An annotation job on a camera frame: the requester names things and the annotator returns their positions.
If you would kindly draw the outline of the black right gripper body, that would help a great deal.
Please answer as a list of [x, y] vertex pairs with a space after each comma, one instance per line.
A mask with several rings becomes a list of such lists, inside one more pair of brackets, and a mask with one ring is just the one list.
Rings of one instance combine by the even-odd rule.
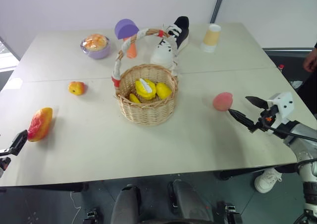
[[261, 130], [263, 132], [274, 132], [276, 129], [272, 127], [274, 122], [276, 121], [276, 114], [278, 113], [278, 106], [273, 105], [272, 107], [268, 109], [264, 109], [260, 113], [260, 117], [258, 118], [258, 121], [253, 124], [248, 130], [253, 133], [256, 130]]

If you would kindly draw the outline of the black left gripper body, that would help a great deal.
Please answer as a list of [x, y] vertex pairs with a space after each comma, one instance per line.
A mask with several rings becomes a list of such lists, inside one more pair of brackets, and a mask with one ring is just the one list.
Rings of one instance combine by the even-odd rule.
[[7, 148], [0, 151], [0, 177], [2, 177], [11, 162], [11, 158], [8, 156], [10, 155], [10, 150], [10, 148]]

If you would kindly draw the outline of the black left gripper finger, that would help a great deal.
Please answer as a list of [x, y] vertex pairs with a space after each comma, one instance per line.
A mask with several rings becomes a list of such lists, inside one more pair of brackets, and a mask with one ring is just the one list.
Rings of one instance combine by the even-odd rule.
[[25, 145], [27, 138], [28, 138], [27, 130], [23, 130], [22, 132], [18, 133], [10, 146], [9, 153], [11, 155], [17, 156], [22, 150], [23, 146]]

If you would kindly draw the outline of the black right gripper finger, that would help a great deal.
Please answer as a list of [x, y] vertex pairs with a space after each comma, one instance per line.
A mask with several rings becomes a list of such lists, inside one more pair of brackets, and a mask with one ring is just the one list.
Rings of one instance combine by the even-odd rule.
[[236, 121], [247, 127], [249, 130], [254, 128], [254, 122], [247, 118], [243, 113], [233, 109], [229, 109], [228, 112]]
[[255, 97], [255, 96], [246, 96], [245, 97], [252, 105], [260, 108], [260, 109], [264, 109], [264, 110], [267, 110], [268, 109], [268, 103], [267, 101], [261, 99], [261, 98], [258, 98], [258, 97]]

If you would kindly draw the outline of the bystander bare hand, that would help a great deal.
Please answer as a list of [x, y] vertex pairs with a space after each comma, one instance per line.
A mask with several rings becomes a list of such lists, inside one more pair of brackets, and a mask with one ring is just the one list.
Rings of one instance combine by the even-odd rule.
[[307, 72], [314, 72], [317, 67], [317, 49], [314, 48], [305, 58], [303, 68]]

